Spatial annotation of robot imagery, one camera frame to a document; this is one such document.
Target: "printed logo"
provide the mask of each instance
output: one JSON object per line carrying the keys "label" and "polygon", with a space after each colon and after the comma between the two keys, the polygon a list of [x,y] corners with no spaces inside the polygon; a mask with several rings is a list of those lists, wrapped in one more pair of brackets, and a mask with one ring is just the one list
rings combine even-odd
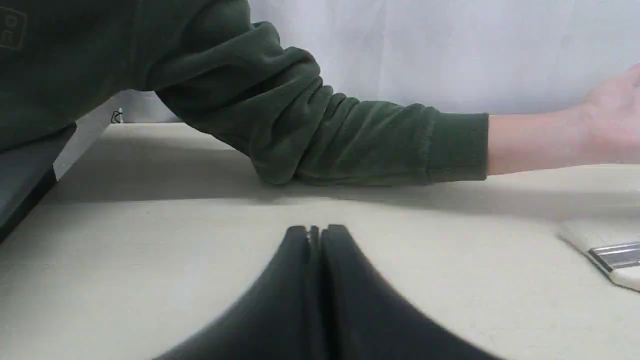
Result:
{"label": "printed logo", "polygon": [[21,50],[27,30],[27,15],[0,6],[0,47]]}

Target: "hand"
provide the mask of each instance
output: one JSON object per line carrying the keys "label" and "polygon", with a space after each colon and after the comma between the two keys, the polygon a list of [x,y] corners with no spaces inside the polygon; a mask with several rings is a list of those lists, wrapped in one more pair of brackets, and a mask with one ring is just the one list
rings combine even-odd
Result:
{"label": "hand", "polygon": [[590,163],[640,163],[640,64],[591,91],[581,109]]}

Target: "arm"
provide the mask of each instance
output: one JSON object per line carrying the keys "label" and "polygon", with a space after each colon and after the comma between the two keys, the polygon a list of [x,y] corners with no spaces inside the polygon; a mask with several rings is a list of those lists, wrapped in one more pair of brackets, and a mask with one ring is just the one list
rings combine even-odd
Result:
{"label": "arm", "polygon": [[564,168],[589,163],[578,108],[541,115],[491,116],[488,174]]}
{"label": "arm", "polygon": [[246,154],[270,183],[428,184],[486,177],[488,115],[335,94],[306,51],[251,24],[246,0],[142,1],[136,88]]}
{"label": "arm", "polygon": [[490,118],[488,173],[640,163],[640,64],[564,111]]}

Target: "forearm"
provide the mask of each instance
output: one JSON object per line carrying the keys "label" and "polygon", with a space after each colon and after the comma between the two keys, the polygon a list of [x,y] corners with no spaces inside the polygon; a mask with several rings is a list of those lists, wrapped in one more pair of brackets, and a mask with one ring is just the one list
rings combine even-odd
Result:
{"label": "forearm", "polygon": [[488,175],[592,163],[584,153],[579,108],[489,119]]}

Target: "green sweatshirt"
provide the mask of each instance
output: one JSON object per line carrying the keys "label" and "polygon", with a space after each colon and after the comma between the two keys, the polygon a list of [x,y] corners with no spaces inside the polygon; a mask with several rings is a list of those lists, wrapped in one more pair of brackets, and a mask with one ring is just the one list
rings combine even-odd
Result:
{"label": "green sweatshirt", "polygon": [[311,54],[250,22],[246,0],[0,0],[0,65],[0,151],[135,89],[269,183],[486,177],[487,114],[335,94]]}

